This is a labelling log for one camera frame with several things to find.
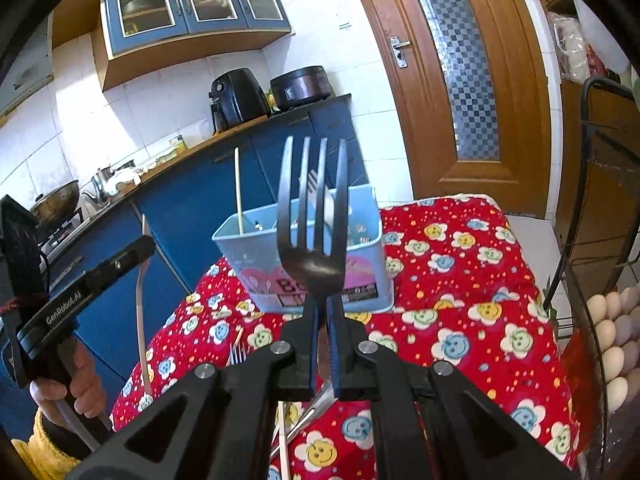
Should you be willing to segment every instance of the cabinet glass panel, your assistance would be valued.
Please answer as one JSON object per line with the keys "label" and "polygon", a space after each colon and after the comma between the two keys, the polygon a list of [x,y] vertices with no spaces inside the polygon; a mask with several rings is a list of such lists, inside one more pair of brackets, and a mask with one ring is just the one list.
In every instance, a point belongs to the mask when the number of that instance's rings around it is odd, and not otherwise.
{"label": "cabinet glass panel", "polygon": [[125,38],[175,25],[169,0],[118,0],[118,11]]}
{"label": "cabinet glass panel", "polygon": [[247,0],[247,2],[254,19],[284,21],[276,0]]}
{"label": "cabinet glass panel", "polygon": [[195,18],[199,22],[236,20],[238,15],[231,0],[190,0]]}

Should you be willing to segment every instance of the black cuff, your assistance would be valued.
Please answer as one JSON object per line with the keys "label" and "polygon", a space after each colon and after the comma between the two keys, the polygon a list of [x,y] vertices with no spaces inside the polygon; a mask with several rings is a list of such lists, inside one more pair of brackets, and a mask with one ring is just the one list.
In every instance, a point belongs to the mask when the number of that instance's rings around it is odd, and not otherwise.
{"label": "black cuff", "polygon": [[83,460],[90,455],[91,450],[79,436],[73,431],[54,424],[44,413],[42,414],[42,427],[51,443],[63,453],[78,460]]}

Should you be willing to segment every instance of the silver bolt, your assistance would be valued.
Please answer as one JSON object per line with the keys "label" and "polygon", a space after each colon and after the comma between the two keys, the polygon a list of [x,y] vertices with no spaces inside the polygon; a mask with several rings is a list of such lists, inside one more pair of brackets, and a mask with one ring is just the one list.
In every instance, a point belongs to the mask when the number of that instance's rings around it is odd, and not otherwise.
{"label": "silver bolt", "polygon": [[360,341],[358,343],[358,350],[363,354],[373,354],[373,352],[378,350],[378,344],[373,341]]}
{"label": "silver bolt", "polygon": [[433,371],[438,375],[451,375],[453,373],[453,365],[448,361],[436,361],[433,364]]}
{"label": "silver bolt", "polygon": [[216,367],[211,363],[202,363],[201,365],[196,366],[194,373],[199,379],[209,379],[214,373],[216,373]]}
{"label": "silver bolt", "polygon": [[271,345],[271,351],[277,355],[286,354],[289,350],[291,350],[291,345],[286,341],[276,341]]}

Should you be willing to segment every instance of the floral tablecloth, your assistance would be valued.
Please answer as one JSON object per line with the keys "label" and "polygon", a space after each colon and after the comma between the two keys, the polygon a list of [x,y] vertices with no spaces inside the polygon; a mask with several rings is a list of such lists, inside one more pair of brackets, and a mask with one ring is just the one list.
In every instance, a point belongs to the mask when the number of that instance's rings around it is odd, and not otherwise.
{"label": "floral tablecloth", "polygon": [[[386,314],[349,314],[369,339],[409,362],[444,359],[568,466],[578,424],[551,323],[505,215],[483,195],[429,198],[381,211],[386,268],[395,305]],[[112,413],[119,430],[188,370],[222,367],[244,327],[250,348],[277,340],[292,315],[259,312],[224,258],[214,264],[152,339],[146,357],[152,396],[140,365]],[[296,420],[303,406],[287,412]],[[296,480],[375,478],[368,402],[337,402],[289,446]],[[280,478],[273,461],[269,478]]]}

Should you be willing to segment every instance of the wok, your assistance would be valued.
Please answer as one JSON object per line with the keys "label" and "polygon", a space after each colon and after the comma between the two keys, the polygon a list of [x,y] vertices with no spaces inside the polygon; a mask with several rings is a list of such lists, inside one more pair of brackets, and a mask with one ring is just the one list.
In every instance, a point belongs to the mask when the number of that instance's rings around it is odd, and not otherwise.
{"label": "wok", "polygon": [[74,180],[57,188],[47,196],[40,195],[31,208],[31,212],[40,221],[38,224],[38,242],[46,240],[64,222],[70,220],[80,200],[80,186]]}

